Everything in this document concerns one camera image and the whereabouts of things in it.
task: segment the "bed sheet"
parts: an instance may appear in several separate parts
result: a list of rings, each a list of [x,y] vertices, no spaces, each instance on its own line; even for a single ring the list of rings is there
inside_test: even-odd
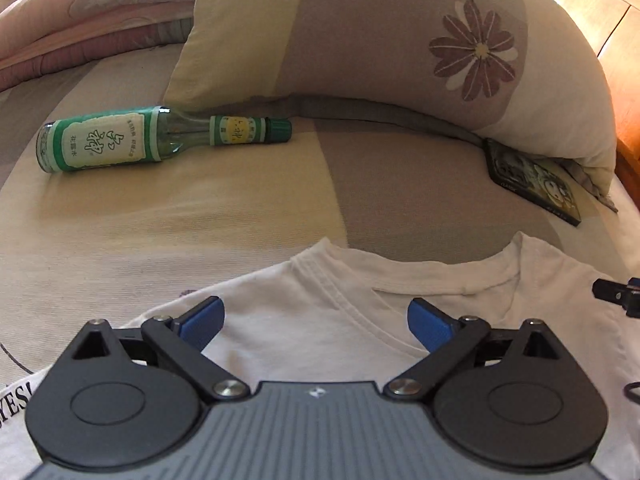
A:
[[[180,50],[129,52],[0,94],[0,387],[49,365],[87,319],[119,326],[324,236],[395,260],[457,263],[523,231],[616,280],[640,275],[640,214],[618,181],[618,215],[570,182],[583,216],[574,228],[496,186],[479,148],[389,124],[293,118],[287,144],[40,170],[42,122],[159,104]]]

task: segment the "smartphone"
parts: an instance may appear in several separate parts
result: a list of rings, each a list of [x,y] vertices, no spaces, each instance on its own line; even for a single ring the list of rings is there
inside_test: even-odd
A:
[[[561,178],[496,140],[484,140],[484,153],[489,176],[496,184],[545,208],[571,225],[580,223],[574,195]]]

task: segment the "yellow flower center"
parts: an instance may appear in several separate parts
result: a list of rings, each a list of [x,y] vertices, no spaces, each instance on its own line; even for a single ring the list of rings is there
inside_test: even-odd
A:
[[[489,57],[489,47],[486,43],[478,43],[476,45],[476,57],[479,57],[479,59],[486,59]]]

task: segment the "green glass bottle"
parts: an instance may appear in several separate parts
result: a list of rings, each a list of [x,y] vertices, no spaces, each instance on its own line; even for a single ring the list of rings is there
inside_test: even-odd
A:
[[[198,118],[164,107],[73,117],[44,124],[36,156],[47,173],[160,162],[195,146],[287,142],[286,119]]]

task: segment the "yellow label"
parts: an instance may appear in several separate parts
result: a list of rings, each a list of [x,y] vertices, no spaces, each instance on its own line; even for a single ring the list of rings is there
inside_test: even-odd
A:
[[[223,117],[220,139],[223,144],[244,144],[255,138],[255,120],[249,117]]]

